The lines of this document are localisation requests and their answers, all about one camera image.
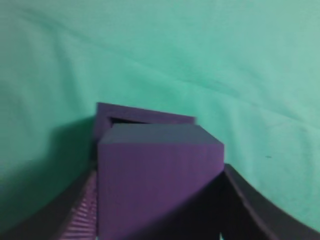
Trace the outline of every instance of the purple box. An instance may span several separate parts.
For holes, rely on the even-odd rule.
[[[100,240],[160,220],[224,170],[224,145],[194,124],[115,124],[98,145]]]
[[[99,102],[96,110],[93,140],[97,143],[113,124],[118,123],[194,124],[195,122],[196,118],[193,116]]]

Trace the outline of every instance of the purple cube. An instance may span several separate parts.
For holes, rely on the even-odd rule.
[[[176,210],[224,170],[224,145],[194,124],[115,124],[98,145],[100,240]]]

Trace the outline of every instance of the green cloth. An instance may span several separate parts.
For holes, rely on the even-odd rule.
[[[320,231],[320,1],[0,0],[0,231],[85,168],[96,102],[184,115]]]

